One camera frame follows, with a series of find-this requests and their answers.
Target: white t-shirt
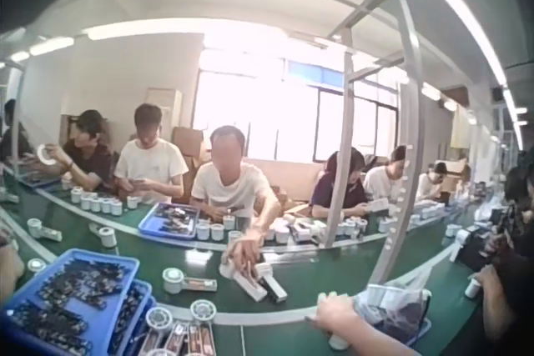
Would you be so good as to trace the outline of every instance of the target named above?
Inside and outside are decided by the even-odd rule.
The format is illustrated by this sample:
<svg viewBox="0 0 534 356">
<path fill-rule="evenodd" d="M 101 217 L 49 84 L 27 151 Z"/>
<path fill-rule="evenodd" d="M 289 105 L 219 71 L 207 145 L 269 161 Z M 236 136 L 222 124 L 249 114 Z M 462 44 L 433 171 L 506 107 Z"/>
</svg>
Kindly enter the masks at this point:
<svg viewBox="0 0 534 356">
<path fill-rule="evenodd" d="M 396 202 L 401 194 L 402 181 L 390 179 L 387 176 L 386 166 L 372 168 L 365 175 L 364 190 L 369 199 L 388 198 Z"/>
<path fill-rule="evenodd" d="M 252 164 L 241 163 L 239 179 L 225 187 L 220 180 L 219 170 L 213 163 L 207 163 L 197 172 L 191 196 L 202 199 L 216 208 L 243 208 L 235 212 L 235 215 L 252 217 L 256 196 L 270 190 L 267 178 Z"/>
<path fill-rule="evenodd" d="M 428 195 L 437 194 L 440 185 L 434 185 L 429 174 L 423 173 L 419 176 L 419 184 L 417 185 L 416 201 L 426 198 Z"/>
<path fill-rule="evenodd" d="M 142 149 L 137 140 L 124 145 L 120 153 L 115 177 L 126 179 L 151 179 L 158 183 L 170 183 L 171 178 L 188 172 L 184 156 L 176 145 L 163 139 L 150 149 Z M 144 203 L 169 202 L 170 197 L 154 191 L 136 193 Z"/>
</svg>

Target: ceiling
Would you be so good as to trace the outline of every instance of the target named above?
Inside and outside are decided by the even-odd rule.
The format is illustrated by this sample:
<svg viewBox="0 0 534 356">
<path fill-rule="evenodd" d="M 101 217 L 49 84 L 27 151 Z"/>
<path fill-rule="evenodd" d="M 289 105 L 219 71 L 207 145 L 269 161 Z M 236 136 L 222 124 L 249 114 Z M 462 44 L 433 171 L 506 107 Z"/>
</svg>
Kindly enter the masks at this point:
<svg viewBox="0 0 534 356">
<path fill-rule="evenodd" d="M 78 33 L 82 28 L 138 18 L 233 18 L 327 35 L 364 0 L 58 0 L 30 27 L 47 35 Z M 529 59 L 528 32 L 518 0 L 466 0 L 492 41 L 503 66 Z M 438 88 L 466 86 L 471 106 L 491 121 L 494 78 L 472 36 L 443 0 L 409 0 L 420 34 L 425 79 Z M 395 29 L 399 8 L 388 0 L 353 29 L 355 47 L 378 57 L 401 49 Z M 19 46 L 27 46 L 23 41 Z M 509 72 L 518 106 L 532 105 L 531 66 Z"/>
</svg>

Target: transparent plastic sheet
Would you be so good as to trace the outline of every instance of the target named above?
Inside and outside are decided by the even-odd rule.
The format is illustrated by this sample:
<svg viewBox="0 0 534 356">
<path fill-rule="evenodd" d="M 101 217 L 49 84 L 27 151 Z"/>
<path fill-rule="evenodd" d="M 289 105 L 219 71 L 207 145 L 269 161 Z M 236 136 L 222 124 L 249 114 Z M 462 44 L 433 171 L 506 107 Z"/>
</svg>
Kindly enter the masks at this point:
<svg viewBox="0 0 534 356">
<path fill-rule="evenodd" d="M 431 268 L 408 285 L 368 285 L 355 296 L 355 311 L 368 323 L 402 343 L 415 338 L 426 316 L 429 301 L 424 290 Z"/>
</svg>

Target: blue crate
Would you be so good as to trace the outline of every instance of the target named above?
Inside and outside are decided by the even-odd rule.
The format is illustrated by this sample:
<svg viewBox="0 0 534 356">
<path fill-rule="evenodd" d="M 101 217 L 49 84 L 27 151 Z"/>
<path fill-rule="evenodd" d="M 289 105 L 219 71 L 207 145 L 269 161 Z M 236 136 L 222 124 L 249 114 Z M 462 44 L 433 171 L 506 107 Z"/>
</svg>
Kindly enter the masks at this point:
<svg viewBox="0 0 534 356">
<path fill-rule="evenodd" d="M 128 327 L 124 331 L 123 340 L 121 341 L 121 344 L 118 347 L 117 353 L 115 354 L 116 356 L 122 356 L 124 354 L 124 350 L 128 346 L 132 333 L 134 332 L 134 329 L 137 326 L 139 319 L 141 318 L 141 314 L 144 316 L 144 314 L 146 313 L 145 306 L 150 301 L 150 299 L 153 299 L 151 298 L 152 285 L 138 279 L 135 279 L 132 285 L 144 296 L 143 300 L 141 300 L 141 303 L 139 304 L 137 311 L 132 316 Z"/>
<path fill-rule="evenodd" d="M 173 239 L 185 239 L 190 240 L 194 238 L 196 234 L 196 226 L 199 221 L 200 211 L 197 208 L 189 206 L 187 204 L 177 204 L 174 203 L 174 206 L 177 208 L 182 208 L 184 210 L 189 210 L 194 213 L 194 227 L 193 232 L 188 234 L 179 234 L 179 233 L 166 233 L 164 231 L 159 231 L 164 225 L 165 218 L 155 216 L 156 209 L 158 206 L 163 203 L 156 203 L 153 208 L 147 213 L 147 215 L 139 223 L 138 229 L 140 233 L 147 235 L 149 237 L 163 237 L 163 238 L 173 238 Z"/>
<path fill-rule="evenodd" d="M 135 356 L 139 353 L 141 346 L 143 345 L 144 335 L 149 331 L 149 326 L 144 320 L 144 316 L 151 309 L 158 305 L 154 297 L 150 298 L 144 307 L 143 312 L 139 316 L 139 320 L 133 329 L 133 332 L 128 338 L 128 345 L 124 350 L 123 356 Z"/>
<path fill-rule="evenodd" d="M 108 344 L 113 333 L 113 328 L 117 321 L 120 306 L 123 304 L 124 298 L 130 285 L 132 284 L 135 274 L 139 268 L 139 261 L 135 258 L 124 258 L 120 256 L 112 256 L 107 254 L 89 252 L 81 249 L 71 249 L 62 254 L 54 263 L 50 264 L 41 273 L 35 275 L 22 288 L 20 288 L 13 297 L 4 305 L 0 313 L 0 325 L 4 332 L 10 338 L 13 338 L 19 343 L 26 344 L 29 348 L 37 350 L 40 354 L 47 355 L 61 355 L 69 356 L 60 348 L 45 343 L 44 341 L 23 332 L 9 317 L 7 311 L 16 308 L 21 302 L 26 299 L 33 301 L 40 307 L 44 307 L 44 301 L 37 296 L 38 290 L 43 286 L 44 282 L 51 278 L 55 273 L 61 271 L 64 264 L 74 260 L 86 260 L 103 263 L 118 263 L 129 270 L 125 274 L 121 284 L 123 291 L 111 296 L 105 297 L 107 303 L 105 310 L 97 310 L 88 304 L 77 300 L 75 298 L 69 299 L 67 306 L 68 311 L 80 314 L 83 319 L 88 322 L 88 330 L 79 337 L 91 341 L 93 349 L 91 354 L 100 356 L 107 354 Z"/>
</svg>

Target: woman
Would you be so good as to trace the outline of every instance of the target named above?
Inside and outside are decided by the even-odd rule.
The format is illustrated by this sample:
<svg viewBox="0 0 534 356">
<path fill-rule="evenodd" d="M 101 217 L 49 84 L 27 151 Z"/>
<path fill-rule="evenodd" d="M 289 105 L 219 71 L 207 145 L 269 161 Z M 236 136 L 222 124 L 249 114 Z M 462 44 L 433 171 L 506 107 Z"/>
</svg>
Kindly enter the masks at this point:
<svg viewBox="0 0 534 356">
<path fill-rule="evenodd" d="M 447 175 L 447 166 L 443 162 L 437 163 L 434 168 L 429 168 L 426 173 L 419 176 L 416 201 L 434 199 L 440 194 L 440 184 Z"/>
<path fill-rule="evenodd" d="M 315 185 L 314 193 L 311 195 L 311 215 L 315 218 L 328 217 L 337 172 L 337 154 L 335 152 L 328 158 L 325 174 L 319 179 Z M 361 170 L 364 166 L 365 160 L 363 155 L 352 148 L 350 152 L 349 178 L 341 210 L 343 218 L 352 216 L 361 217 L 365 215 L 367 197 L 365 196 L 364 187 L 360 180 Z"/>
</svg>

